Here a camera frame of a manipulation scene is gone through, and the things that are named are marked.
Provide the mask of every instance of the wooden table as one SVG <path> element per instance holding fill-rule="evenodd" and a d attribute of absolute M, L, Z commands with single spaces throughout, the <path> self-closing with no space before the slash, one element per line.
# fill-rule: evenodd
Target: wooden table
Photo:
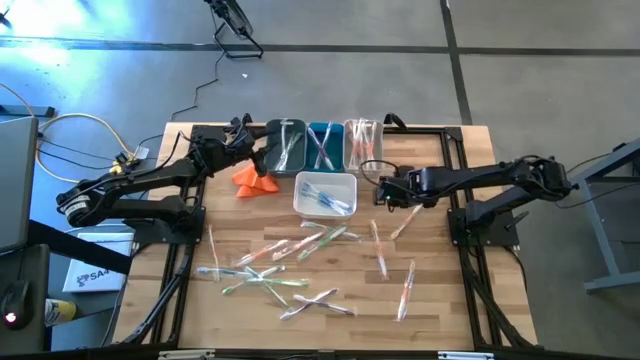
<path fill-rule="evenodd" d="M 158 162 L 167 158 L 177 132 L 181 130 L 188 136 L 192 125 L 167 124 Z M 463 126 L 462 132 L 469 166 L 495 162 L 487 127 Z M 182 157 L 187 148 L 188 143 L 180 141 L 172 160 Z M 429 135 L 385 135 L 384 158 L 415 167 L 443 165 L 440 140 Z M 300 228 L 301 219 L 292 207 L 293 179 L 279 179 L 278 194 L 236 199 L 237 187 L 230 177 L 244 166 L 238 165 L 207 179 L 206 221 L 213 226 L 216 250 L 224 267 L 230 267 L 234 260 L 266 244 L 283 238 L 301 240 L 316 232 Z M 477 199 L 486 199 L 499 192 L 499 188 L 487 188 L 474 193 Z M 176 189 L 158 189 L 150 193 L 150 198 L 157 200 L 176 193 Z M 311 281 L 307 289 L 278 287 L 292 304 L 296 303 L 291 299 L 294 293 L 313 297 L 337 287 L 340 291 L 331 301 L 356 308 L 358 317 L 345 317 L 312 307 L 288 321 L 281 321 L 282 308 L 260 287 L 245 286 L 231 295 L 222 295 L 220 291 L 235 280 L 224 279 L 216 283 L 210 276 L 192 274 L 180 347 L 471 349 L 460 262 L 457 250 L 450 244 L 446 223 L 445 212 L 449 206 L 449 200 L 443 198 L 435 208 L 423 209 L 394 243 L 389 240 L 389 234 L 410 210 L 396 209 L 389 213 L 385 206 L 374 207 L 371 185 L 361 181 L 358 209 L 349 224 L 351 231 L 364 235 L 364 240 L 358 243 L 339 238 L 302 263 L 297 263 L 295 256 L 287 257 L 283 260 L 287 270 L 277 276 Z M 388 281 L 382 281 L 380 277 L 368 226 L 372 218 L 378 224 L 384 243 L 390 274 Z M 496 302 L 522 335 L 535 343 L 520 268 L 504 249 L 487 248 L 486 252 Z M 166 245 L 153 245 L 133 261 L 114 340 L 130 334 L 155 302 L 166 253 Z M 394 319 L 411 259 L 416 261 L 415 285 L 408 315 L 403 322 L 397 323 Z M 273 262 L 263 259 L 253 265 L 256 269 L 265 269 Z M 213 267 L 208 241 L 196 248 L 193 269 L 198 266 Z M 481 305 L 479 313 L 485 339 L 490 339 L 486 311 Z M 165 332 L 172 314 L 173 303 L 168 308 Z"/>

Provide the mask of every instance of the teal container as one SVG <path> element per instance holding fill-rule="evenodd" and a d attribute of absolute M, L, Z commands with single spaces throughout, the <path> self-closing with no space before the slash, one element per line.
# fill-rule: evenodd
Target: teal container
<path fill-rule="evenodd" d="M 320 144 L 322 144 L 322 141 L 324 140 L 324 135 L 327 132 L 328 125 L 329 123 L 323 122 L 314 122 L 309 124 L 309 128 L 316 135 L 316 138 L 318 139 Z M 329 160 L 331 160 L 331 164 L 333 165 L 334 170 L 330 170 L 322 160 L 320 160 L 320 166 L 317 169 L 314 169 L 316 158 L 318 157 L 318 149 L 311 139 L 311 136 L 307 133 L 305 171 L 332 173 L 343 172 L 344 166 L 342 162 L 344 157 L 344 126 L 342 124 L 333 123 L 331 125 L 331 130 L 329 130 L 329 139 L 324 149 L 327 152 L 327 155 L 329 155 Z"/>

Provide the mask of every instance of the gray floor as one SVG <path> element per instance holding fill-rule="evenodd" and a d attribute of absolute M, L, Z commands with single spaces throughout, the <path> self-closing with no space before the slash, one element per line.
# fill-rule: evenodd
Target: gray floor
<path fill-rule="evenodd" d="M 268 0 L 241 5 L 253 21 L 256 38 L 267 44 L 447 43 L 434 0 Z M 460 46 L 640 47 L 636 1 L 450 0 L 450 6 Z M 50 20 L 52 12 L 73 16 Z M 18 0 L 9 18 L 17 36 L 211 43 L 213 31 L 200 1 Z M 4 48 L 0 81 L 34 105 L 101 116 L 135 146 L 161 133 L 173 111 L 191 104 L 194 87 L 213 77 L 217 57 L 216 52 Z M 462 56 L 461 64 L 473 122 L 490 127 L 500 160 L 534 153 L 556 155 L 571 166 L 640 135 L 640 57 L 469 55 Z M 267 53 L 263 61 L 225 59 L 219 77 L 219 83 L 199 93 L 200 107 L 176 121 L 226 121 L 245 112 L 257 121 L 282 116 L 379 119 L 392 111 L 409 123 L 461 122 L 446 54 L 276 52 Z M 0 93 L 0 103 L 14 102 Z M 72 133 L 72 127 L 81 129 L 82 136 Z M 92 153 L 111 156 L 119 151 L 105 129 L 84 120 L 57 124 L 49 134 Z M 157 143 L 150 145 L 157 150 Z M 52 159 L 46 162 L 69 177 L 99 174 Z M 53 200 L 67 188 L 37 169 L 32 218 L 68 228 L 55 213 Z M 554 350 L 637 357 L 640 287 L 595 295 L 582 290 L 583 281 L 605 274 L 584 209 L 562 211 L 538 202 L 527 210 L 531 215 L 518 230 L 540 343 Z M 64 273 L 65 266 L 64 259 L 53 260 L 52 272 Z M 107 320 L 103 313 L 59 327 L 54 348 L 95 345 Z"/>

